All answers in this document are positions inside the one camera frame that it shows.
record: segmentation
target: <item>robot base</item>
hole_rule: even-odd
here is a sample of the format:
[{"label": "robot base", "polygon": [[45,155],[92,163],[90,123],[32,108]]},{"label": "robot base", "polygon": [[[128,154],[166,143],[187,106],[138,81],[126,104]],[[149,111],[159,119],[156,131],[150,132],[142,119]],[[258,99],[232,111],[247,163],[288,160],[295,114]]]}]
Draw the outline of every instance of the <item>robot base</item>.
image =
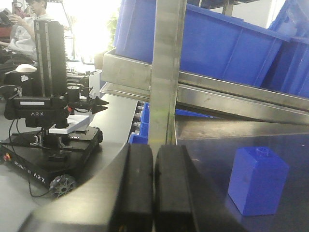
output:
[{"label": "robot base", "polygon": [[[10,138],[0,142],[0,155],[4,161],[24,170],[50,188],[55,196],[65,195],[76,188],[75,179],[79,177],[94,148],[102,142],[102,131],[88,127],[85,131],[71,132],[66,135],[63,146],[55,149],[33,144],[37,134],[38,131],[12,134],[12,143]],[[48,135],[45,139],[53,137],[56,135]]]}]

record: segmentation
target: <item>metal pole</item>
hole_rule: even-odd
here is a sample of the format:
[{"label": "metal pole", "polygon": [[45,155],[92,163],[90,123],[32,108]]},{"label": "metal pole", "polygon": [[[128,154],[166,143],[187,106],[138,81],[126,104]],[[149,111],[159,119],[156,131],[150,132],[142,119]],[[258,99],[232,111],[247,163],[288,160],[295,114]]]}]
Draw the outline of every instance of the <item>metal pole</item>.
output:
[{"label": "metal pole", "polygon": [[161,145],[176,142],[174,114],[186,3],[186,0],[156,1],[148,134],[154,156]]},{"label": "metal pole", "polygon": [[222,13],[224,15],[232,16],[233,6],[234,6],[234,0],[225,0]]}]

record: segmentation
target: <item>person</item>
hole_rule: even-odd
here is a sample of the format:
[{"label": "person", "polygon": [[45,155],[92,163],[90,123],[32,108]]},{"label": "person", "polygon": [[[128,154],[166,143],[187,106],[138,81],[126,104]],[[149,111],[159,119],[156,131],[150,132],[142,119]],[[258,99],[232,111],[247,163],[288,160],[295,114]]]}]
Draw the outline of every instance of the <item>person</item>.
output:
[{"label": "person", "polygon": [[18,65],[33,64],[37,61],[34,20],[52,20],[46,13],[47,0],[26,0],[35,17],[21,18],[12,14],[9,19],[16,27],[16,33],[9,43],[0,41],[5,46],[0,50],[0,80],[6,72],[14,70]]}]

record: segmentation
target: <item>bright light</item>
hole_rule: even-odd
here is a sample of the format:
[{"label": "bright light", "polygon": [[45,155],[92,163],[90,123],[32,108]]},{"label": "bright light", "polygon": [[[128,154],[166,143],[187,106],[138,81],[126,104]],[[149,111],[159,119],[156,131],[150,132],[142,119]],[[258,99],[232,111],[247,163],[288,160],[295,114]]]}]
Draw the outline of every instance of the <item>bright light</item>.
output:
[{"label": "bright light", "polygon": [[120,7],[120,0],[65,0],[72,17],[76,52],[84,57],[103,52],[110,43],[107,23]]}]

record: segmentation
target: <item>white mouse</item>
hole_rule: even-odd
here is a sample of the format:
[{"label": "white mouse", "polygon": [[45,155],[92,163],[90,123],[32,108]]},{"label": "white mouse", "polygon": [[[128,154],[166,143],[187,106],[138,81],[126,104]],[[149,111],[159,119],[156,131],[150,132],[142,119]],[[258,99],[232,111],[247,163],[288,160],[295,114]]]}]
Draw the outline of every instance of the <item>white mouse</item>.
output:
[{"label": "white mouse", "polygon": [[35,72],[37,68],[32,66],[31,64],[21,64],[15,70],[19,73],[32,73]]}]

